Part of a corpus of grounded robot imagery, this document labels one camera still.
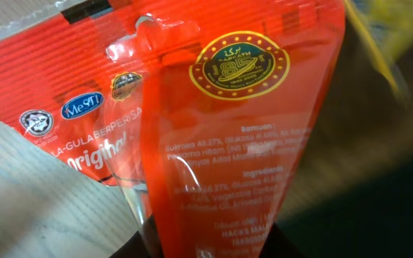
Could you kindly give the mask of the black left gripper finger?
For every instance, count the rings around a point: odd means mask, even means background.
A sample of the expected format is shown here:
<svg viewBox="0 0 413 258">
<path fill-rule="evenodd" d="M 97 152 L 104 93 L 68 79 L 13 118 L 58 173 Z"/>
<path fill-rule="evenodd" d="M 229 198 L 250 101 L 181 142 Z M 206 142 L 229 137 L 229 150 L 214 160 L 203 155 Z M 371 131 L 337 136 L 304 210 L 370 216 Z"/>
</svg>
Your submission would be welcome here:
<svg viewBox="0 0 413 258">
<path fill-rule="evenodd" d="M 143 223 L 143 228 L 138 230 L 110 258 L 164 258 L 153 215 Z M 305 256 L 274 223 L 259 258 L 305 258 Z"/>
</svg>

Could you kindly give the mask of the red candy bag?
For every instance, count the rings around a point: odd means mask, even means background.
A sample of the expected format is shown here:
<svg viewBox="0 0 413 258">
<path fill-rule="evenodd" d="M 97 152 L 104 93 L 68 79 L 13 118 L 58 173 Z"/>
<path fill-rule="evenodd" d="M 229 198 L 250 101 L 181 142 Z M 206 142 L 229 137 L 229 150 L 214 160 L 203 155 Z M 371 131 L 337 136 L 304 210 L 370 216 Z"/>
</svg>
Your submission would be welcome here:
<svg viewBox="0 0 413 258">
<path fill-rule="evenodd" d="M 0 121 L 136 199 L 157 257 L 258 257 L 345 32 L 333 0 L 84 1 L 0 41 Z"/>
</svg>

